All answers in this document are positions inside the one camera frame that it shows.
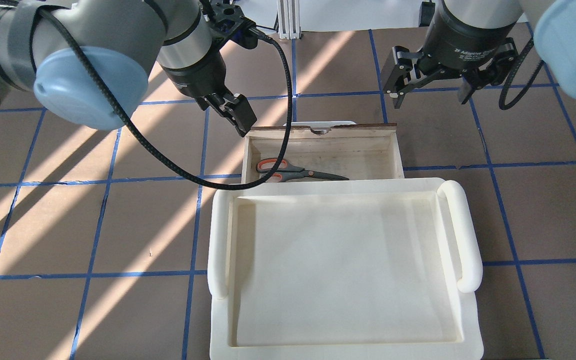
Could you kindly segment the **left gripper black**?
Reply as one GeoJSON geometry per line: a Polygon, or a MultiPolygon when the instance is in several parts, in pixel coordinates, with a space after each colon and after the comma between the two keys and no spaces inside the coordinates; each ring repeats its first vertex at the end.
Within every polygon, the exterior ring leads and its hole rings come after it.
{"type": "Polygon", "coordinates": [[[157,61],[167,77],[183,95],[197,98],[202,111],[211,107],[228,120],[238,136],[244,138],[258,121],[246,96],[229,93],[226,63],[221,46],[212,44],[162,46],[157,61]]]}

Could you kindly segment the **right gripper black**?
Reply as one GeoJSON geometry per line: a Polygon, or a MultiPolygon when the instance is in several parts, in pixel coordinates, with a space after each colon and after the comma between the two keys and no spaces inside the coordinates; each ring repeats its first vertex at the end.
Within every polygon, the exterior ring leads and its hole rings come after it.
{"type": "Polygon", "coordinates": [[[438,0],[422,48],[416,52],[399,45],[391,48],[382,66],[382,92],[394,109],[400,109],[409,92],[462,77],[458,101],[464,105],[475,91],[500,85],[508,76],[519,55],[514,39],[506,38],[510,30],[510,24],[482,28],[465,23],[438,0]],[[479,69],[489,59],[487,67],[479,69]]]}

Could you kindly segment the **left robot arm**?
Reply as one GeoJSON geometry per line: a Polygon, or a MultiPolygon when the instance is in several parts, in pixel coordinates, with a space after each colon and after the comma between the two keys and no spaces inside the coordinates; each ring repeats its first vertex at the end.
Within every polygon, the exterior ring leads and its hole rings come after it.
{"type": "MultiPolygon", "coordinates": [[[[382,91],[398,108],[432,81],[463,77],[461,102],[500,84],[513,60],[507,36],[522,12],[517,0],[424,1],[424,44],[391,50],[382,91]]],[[[14,89],[33,92],[64,120],[117,130],[159,64],[181,94],[244,137],[257,118],[247,98],[226,87],[221,49],[260,41],[275,44],[231,0],[0,0],[0,107],[14,89]]]]}

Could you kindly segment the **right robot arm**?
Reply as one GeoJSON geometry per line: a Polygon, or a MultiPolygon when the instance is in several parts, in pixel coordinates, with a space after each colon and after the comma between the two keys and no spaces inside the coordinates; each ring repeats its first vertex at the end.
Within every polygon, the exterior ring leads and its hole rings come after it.
{"type": "Polygon", "coordinates": [[[544,65],[576,99],[576,0],[428,0],[417,51],[395,46],[381,69],[382,92],[396,109],[433,81],[462,79],[460,103],[502,85],[501,110],[516,105],[544,65]]]}

